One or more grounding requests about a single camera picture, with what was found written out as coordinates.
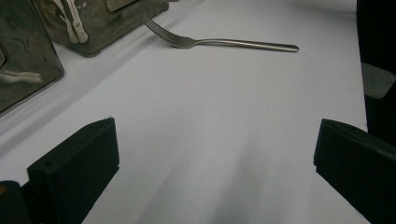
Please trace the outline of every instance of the white surface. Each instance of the white surface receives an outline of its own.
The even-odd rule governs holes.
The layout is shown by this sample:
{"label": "white surface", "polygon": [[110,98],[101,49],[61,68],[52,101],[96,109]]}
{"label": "white surface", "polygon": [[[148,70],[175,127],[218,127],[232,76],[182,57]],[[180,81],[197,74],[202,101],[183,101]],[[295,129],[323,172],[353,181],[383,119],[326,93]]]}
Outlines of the white surface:
{"label": "white surface", "polygon": [[0,118],[0,179],[114,117],[120,170],[84,223],[366,223],[313,165],[320,121],[363,130],[356,0],[172,3],[180,35],[294,44],[298,53],[169,48],[146,27]]}

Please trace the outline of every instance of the utensil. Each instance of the utensil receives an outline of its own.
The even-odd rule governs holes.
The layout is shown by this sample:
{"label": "utensil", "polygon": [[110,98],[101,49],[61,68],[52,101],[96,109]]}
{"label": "utensil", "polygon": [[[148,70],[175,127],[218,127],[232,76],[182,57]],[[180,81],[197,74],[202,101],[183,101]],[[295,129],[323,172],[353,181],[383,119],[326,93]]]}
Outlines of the utensil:
{"label": "utensil", "polygon": [[147,16],[143,16],[143,23],[157,36],[168,42],[178,49],[190,49],[196,45],[225,45],[237,46],[252,49],[269,49],[276,51],[297,52],[299,48],[294,45],[263,43],[246,40],[232,40],[232,39],[201,39],[194,40],[189,37],[175,35],[163,29],[159,24],[155,23]]}

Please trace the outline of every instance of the metal fork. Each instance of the metal fork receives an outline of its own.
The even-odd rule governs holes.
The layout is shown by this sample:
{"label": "metal fork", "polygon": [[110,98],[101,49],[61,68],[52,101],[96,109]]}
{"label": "metal fork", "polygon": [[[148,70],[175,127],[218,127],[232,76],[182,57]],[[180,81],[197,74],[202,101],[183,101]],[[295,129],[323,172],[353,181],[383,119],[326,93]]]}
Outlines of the metal fork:
{"label": "metal fork", "polygon": [[263,43],[246,40],[232,40],[232,39],[201,39],[195,40],[189,37],[175,35],[169,31],[163,29],[159,24],[155,23],[147,16],[143,16],[143,23],[152,31],[154,34],[168,42],[172,46],[178,49],[190,49],[196,45],[226,45],[226,46],[237,46],[252,49],[269,49],[286,52],[297,52],[299,48],[294,45],[276,44],[276,43]]}

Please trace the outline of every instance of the table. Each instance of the table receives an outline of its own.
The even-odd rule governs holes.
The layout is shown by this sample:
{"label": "table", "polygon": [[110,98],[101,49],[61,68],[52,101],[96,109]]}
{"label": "table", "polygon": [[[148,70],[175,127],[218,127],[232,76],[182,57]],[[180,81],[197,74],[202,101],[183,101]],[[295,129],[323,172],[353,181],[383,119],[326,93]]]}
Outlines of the table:
{"label": "table", "polygon": [[366,130],[355,0],[180,0],[180,35],[298,53],[174,49],[140,27],[93,58],[55,46],[59,82],[0,118],[0,179],[114,117],[120,170],[84,223],[367,223],[316,174],[320,121]]}

